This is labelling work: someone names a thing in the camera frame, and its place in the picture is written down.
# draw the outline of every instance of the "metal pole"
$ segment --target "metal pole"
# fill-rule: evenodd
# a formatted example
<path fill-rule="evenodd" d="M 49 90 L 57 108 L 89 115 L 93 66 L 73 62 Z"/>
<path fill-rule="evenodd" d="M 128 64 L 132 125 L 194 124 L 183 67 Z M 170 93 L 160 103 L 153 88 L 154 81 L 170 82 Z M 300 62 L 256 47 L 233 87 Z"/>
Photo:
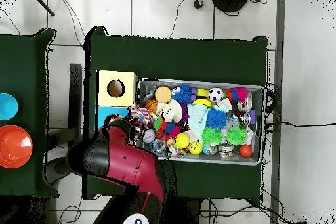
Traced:
<path fill-rule="evenodd" d="M 274 84 L 278 86 L 276 94 L 276 105 L 274 115 L 277 116 L 279 122 L 281 121 L 282 109 L 282 68 L 284 59 L 284 28 L 285 28 L 285 0 L 278 0 L 277 14 L 276 14 L 276 59 L 274 71 Z M 278 125 L 277 131 L 273 132 L 273 150 L 272 150 L 272 176 L 271 176 L 271 195 L 279 199 L 279 182 L 280 182 L 280 135 L 281 124 Z M 279 202 L 272 197 L 270 208 L 279 214 Z M 278 223 L 278 216 L 271 213 L 271 224 Z"/>
<path fill-rule="evenodd" d="M 55 13 L 52 12 L 52 10 L 50 10 L 50 8 L 45 4 L 45 2 L 43 2 L 42 0 L 37 0 L 39 2 L 39 4 L 45 8 L 45 10 L 51 15 L 51 16 L 55 16 Z"/>

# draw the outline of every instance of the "blue block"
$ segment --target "blue block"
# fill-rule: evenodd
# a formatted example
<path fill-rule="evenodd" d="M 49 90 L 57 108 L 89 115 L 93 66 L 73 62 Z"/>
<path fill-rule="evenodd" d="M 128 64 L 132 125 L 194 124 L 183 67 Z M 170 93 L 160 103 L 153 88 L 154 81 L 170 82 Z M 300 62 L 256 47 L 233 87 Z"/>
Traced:
<path fill-rule="evenodd" d="M 111 107 L 111 106 L 98 106 L 98 128 L 104 125 L 104 121 L 108 115 L 119 114 L 125 117 L 129 113 L 127 107 Z"/>

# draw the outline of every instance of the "hole in block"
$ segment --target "hole in block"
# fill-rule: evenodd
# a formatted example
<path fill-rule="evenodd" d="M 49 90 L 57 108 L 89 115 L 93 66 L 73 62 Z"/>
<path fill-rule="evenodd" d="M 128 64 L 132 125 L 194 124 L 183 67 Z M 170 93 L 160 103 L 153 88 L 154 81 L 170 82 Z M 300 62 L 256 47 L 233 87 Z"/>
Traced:
<path fill-rule="evenodd" d="M 107 87 L 111 97 L 121 97 L 125 93 L 125 86 L 120 80 L 112 80 Z"/>

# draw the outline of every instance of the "white plush toy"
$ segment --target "white plush toy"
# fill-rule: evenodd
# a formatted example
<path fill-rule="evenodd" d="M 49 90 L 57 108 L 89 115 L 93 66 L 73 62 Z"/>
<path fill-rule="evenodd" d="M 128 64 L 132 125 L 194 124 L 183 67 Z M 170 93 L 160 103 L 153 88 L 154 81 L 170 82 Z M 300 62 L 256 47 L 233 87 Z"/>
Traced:
<path fill-rule="evenodd" d="M 156 108 L 156 115 L 163 116 L 168 123 L 173 120 L 178 123 L 182 119 L 182 108 L 175 99 L 171 99 L 168 103 L 159 102 Z"/>

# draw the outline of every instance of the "orange bowl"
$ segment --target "orange bowl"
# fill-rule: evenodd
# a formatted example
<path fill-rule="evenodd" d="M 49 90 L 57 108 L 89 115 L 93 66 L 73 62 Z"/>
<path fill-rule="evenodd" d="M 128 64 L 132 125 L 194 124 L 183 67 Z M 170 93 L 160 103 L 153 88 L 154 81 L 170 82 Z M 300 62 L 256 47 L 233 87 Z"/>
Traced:
<path fill-rule="evenodd" d="M 16 125 L 0 127 L 0 166 L 18 168 L 32 155 L 33 142 L 27 131 Z"/>

